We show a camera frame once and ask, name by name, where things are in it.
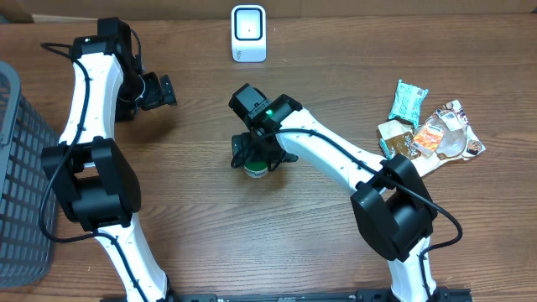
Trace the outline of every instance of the blue wrapper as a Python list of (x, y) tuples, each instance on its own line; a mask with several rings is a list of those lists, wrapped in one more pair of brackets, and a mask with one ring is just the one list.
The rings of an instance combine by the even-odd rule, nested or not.
[(427, 93), (429, 93), (429, 89), (421, 89), (399, 80), (395, 91), (394, 105), (388, 119), (399, 117), (411, 122), (414, 128), (417, 128), (420, 124), (421, 102), (425, 99)]

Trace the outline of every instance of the wooden tabletop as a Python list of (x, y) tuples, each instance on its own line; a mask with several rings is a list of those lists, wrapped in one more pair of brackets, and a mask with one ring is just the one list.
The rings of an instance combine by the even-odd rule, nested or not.
[[(464, 227), (432, 252), (440, 286), (476, 301), (537, 298), (537, 16), (305, 18), (268, 21), (268, 58), (232, 60), (228, 20), (131, 22), (147, 70), (168, 74), (177, 107), (116, 125), (142, 187), (143, 232), (180, 293), (259, 294), (388, 287), (386, 261), (360, 237), (348, 196), (304, 161), (264, 179), (231, 169), (230, 139), (246, 131), (227, 107), (249, 82), (282, 93), (329, 129), (380, 154), (398, 79), (428, 88), (422, 121), (458, 99), (487, 151), (424, 178)], [(0, 26), (0, 60), (61, 133), (70, 110), (70, 63), (39, 47), (96, 33), (94, 23)], [(444, 217), (433, 242), (455, 236)], [(57, 235), (80, 234), (60, 214)], [(98, 301), (123, 294), (102, 247), (56, 244), (48, 276), (1, 301)]]

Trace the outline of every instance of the gray plastic bin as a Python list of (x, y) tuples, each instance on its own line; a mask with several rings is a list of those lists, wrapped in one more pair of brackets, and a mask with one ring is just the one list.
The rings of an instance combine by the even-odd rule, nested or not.
[[(0, 288), (43, 278), (53, 244), (38, 226), (39, 203), (48, 180), (41, 169), (43, 147), (56, 144), (49, 124), (21, 95), (17, 73), (0, 62)], [(55, 229), (56, 200), (51, 194), (44, 220)]]

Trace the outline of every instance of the orange packet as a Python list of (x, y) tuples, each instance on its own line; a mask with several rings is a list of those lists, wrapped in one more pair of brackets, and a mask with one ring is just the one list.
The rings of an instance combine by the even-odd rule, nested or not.
[(426, 122), (414, 135), (411, 146), (419, 150), (425, 156), (431, 156), (444, 137), (444, 129), (438, 128)]

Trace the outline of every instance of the brown table surface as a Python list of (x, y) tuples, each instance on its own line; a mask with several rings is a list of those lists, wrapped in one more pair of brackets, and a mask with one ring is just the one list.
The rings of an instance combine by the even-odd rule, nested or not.
[[(388, 287), (385, 260), (360, 237), (348, 196), (300, 161), (264, 179), (229, 167), (230, 138), (246, 130), (227, 107), (249, 82), (285, 93), (335, 133), (380, 154), (398, 79), (430, 89), (423, 121), (461, 101), (487, 151), (425, 177), (464, 238), (431, 253), (439, 285), (476, 301), (537, 298), (537, 17), (535, 15), (304, 18), (268, 21), (268, 59), (233, 62), (228, 20), (131, 22), (144, 64), (168, 74), (177, 107), (116, 126), (138, 175), (140, 217), (153, 255), (180, 293), (258, 294)], [(0, 60), (61, 133), (73, 90), (70, 63), (39, 47), (96, 33), (94, 23), (0, 26)], [(57, 234), (81, 228), (60, 215)], [(453, 225), (435, 220), (434, 242)], [(57, 244), (41, 282), (1, 301), (98, 301), (123, 286), (102, 247)]]

